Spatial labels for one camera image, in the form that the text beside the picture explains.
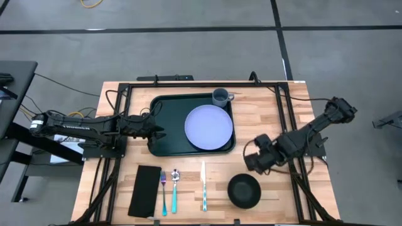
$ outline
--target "black bowl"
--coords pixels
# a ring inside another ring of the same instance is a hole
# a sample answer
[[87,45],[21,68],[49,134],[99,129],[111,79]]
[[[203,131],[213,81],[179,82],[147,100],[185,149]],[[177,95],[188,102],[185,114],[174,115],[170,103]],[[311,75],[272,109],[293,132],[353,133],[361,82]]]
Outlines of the black bowl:
[[235,175],[227,186],[227,194],[232,203],[239,208],[252,208],[261,198],[258,181],[248,174]]

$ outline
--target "knife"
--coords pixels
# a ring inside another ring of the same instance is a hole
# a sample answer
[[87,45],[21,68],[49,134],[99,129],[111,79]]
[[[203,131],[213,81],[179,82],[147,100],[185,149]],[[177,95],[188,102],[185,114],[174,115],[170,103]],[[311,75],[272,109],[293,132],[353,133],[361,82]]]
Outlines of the knife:
[[201,165],[201,180],[204,183],[204,191],[202,193],[202,210],[207,211],[207,185],[205,184],[206,177],[205,177],[205,161],[202,161]]

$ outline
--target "fork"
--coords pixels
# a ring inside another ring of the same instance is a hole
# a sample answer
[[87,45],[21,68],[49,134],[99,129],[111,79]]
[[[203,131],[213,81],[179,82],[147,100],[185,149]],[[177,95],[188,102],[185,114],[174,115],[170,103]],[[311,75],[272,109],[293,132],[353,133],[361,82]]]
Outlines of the fork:
[[161,171],[161,183],[162,183],[162,188],[163,188],[163,211],[162,211],[162,215],[166,216],[166,215],[168,215],[168,211],[166,210],[166,202],[165,202],[166,173],[164,171]]

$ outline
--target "lavender plate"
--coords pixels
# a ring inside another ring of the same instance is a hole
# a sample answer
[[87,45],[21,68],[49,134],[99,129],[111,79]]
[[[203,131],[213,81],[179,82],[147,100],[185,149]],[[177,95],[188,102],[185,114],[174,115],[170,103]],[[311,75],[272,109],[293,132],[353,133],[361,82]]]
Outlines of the lavender plate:
[[214,150],[229,141],[233,133],[233,122],[220,107],[201,105],[188,114],[184,130],[187,139],[194,146]]

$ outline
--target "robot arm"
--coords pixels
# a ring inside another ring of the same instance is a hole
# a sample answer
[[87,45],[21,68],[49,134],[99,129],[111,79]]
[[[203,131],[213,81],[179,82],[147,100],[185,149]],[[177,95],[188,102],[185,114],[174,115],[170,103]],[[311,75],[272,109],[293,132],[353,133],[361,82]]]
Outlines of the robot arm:
[[259,154],[244,157],[248,170],[262,174],[275,164],[283,166],[289,160],[302,156],[312,137],[331,124],[349,123],[356,112],[356,108],[346,100],[334,97],[327,102],[323,114],[301,129],[281,134],[274,141],[266,134],[256,137],[254,144],[259,148]]
[[150,148],[157,139],[165,136],[163,128],[155,124],[152,115],[123,117],[120,115],[102,116],[95,119],[80,119],[46,112],[34,116],[30,132],[34,136],[44,137],[61,134],[85,139],[79,144],[82,148],[113,148],[119,136],[148,138]]

